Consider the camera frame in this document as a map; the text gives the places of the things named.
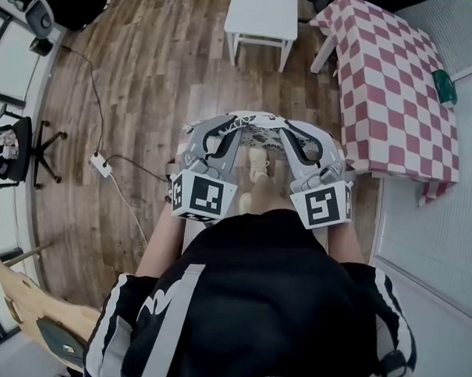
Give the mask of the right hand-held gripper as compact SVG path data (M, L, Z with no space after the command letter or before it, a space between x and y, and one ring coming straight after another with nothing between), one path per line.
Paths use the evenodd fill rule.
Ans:
M344 162L338 161L332 136L309 123L288 119L279 133L295 179L290 199L303 226L316 229L351 222L353 181L346 175ZM306 156L295 134L317 146L316 159Z

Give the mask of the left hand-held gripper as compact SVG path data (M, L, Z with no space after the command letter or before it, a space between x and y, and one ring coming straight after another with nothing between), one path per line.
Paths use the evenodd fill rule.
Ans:
M237 185L228 182L243 130L227 132L233 116L216 116L198 123L180 158L180 170L172 180L172 214L182 219L214 222L226 217ZM208 138L223 138L209 154Z

